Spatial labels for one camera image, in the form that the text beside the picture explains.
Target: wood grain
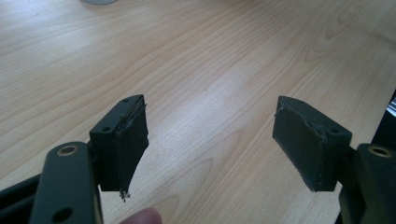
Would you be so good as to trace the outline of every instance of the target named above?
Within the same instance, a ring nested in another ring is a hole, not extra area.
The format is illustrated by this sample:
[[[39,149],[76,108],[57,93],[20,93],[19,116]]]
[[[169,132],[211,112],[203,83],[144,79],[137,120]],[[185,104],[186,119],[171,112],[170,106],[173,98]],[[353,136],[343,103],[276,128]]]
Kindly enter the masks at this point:
[[[370,142],[396,86],[391,0],[0,3],[0,189],[47,152],[88,141],[143,93],[150,146],[132,198],[103,193],[106,223],[147,206],[164,223],[334,223],[272,139],[277,96],[299,98]]]

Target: finger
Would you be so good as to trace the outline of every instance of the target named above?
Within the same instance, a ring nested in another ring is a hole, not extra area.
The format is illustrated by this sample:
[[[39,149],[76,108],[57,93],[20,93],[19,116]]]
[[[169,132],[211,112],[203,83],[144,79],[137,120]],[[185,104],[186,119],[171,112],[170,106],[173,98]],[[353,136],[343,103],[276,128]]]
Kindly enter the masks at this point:
[[[131,215],[121,224],[163,224],[163,219],[154,208],[146,208]]]

